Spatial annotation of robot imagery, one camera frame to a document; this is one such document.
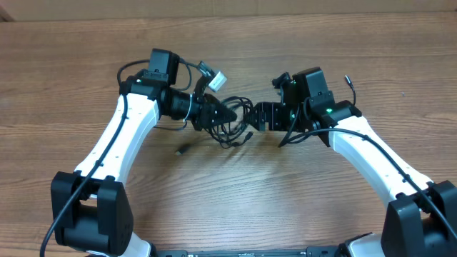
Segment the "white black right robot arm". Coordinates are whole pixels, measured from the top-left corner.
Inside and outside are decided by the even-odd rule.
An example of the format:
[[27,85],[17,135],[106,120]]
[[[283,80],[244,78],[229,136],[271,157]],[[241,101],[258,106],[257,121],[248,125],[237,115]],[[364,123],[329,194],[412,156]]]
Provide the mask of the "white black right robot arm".
[[355,167],[386,208],[380,234],[308,247],[306,256],[456,255],[456,186],[436,183],[405,162],[355,101],[335,101],[321,68],[281,74],[272,85],[281,100],[256,104],[244,120],[258,131],[285,132],[280,146],[319,137]]

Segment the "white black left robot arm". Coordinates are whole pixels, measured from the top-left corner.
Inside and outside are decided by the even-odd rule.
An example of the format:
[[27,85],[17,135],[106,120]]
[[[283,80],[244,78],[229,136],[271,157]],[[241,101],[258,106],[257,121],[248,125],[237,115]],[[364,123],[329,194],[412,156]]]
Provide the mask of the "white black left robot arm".
[[144,139],[162,116],[192,123],[197,131],[236,120],[233,111],[206,93],[226,83],[222,71],[163,49],[153,49],[145,62],[147,68],[117,80],[116,110],[90,154],[74,172],[53,178],[54,221],[42,256],[51,237],[91,256],[156,256],[155,246],[134,233],[125,189]]

